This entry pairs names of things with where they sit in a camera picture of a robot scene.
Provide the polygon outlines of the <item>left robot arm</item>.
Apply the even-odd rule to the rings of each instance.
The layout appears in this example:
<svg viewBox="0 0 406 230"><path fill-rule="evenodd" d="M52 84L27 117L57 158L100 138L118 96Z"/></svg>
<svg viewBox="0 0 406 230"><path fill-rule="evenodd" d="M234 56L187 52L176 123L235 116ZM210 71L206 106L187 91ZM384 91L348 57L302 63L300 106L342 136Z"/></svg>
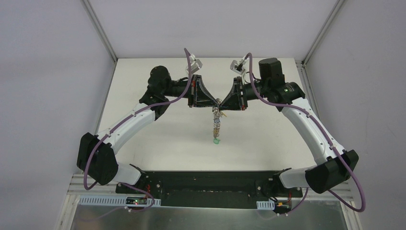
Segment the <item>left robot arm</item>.
<svg viewBox="0 0 406 230"><path fill-rule="evenodd" d="M135 166L118 163L119 149L138 131L159 119L169 107L169 97L187 98L189 107L217 107L219 102L207 91L200 75L172 80L168 69L156 66L150 72L147 91L121 121L98 134L81 137L77 167L100 185L111 181L127 184L135 194L145 190L146 181Z"/></svg>

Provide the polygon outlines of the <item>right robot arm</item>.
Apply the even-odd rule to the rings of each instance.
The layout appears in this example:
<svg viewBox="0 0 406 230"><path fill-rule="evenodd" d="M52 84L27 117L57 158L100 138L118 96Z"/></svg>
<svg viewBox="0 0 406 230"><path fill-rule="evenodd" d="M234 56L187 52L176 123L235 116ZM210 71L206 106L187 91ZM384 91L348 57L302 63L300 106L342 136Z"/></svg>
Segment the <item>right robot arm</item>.
<svg viewBox="0 0 406 230"><path fill-rule="evenodd" d="M234 86L220 104L220 110L245 110L250 100L262 100L275 106L296 128L307 144L315 165L302 169L287 169L277 174L272 191L286 195L293 187L308 187L322 194L353 177L359 156L347 150L326 130L314 115L305 93L295 82L286 82L282 64L277 58L259 61L257 79L252 73L249 57L233 60L230 68L239 74Z"/></svg>

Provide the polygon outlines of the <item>large metal keyring with rings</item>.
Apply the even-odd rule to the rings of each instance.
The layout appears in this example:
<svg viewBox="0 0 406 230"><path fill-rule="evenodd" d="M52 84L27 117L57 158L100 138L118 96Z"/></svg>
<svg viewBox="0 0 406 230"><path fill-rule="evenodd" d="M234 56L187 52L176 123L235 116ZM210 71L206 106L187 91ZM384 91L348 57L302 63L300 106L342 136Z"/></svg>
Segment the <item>large metal keyring with rings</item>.
<svg viewBox="0 0 406 230"><path fill-rule="evenodd" d="M217 98L217 102L220 103L222 102L221 99ZM221 126L221 117L226 115L220 111L219 106L218 107L213 107L212 108L212 113L213 113L213 138L219 139L220 136L220 126Z"/></svg>

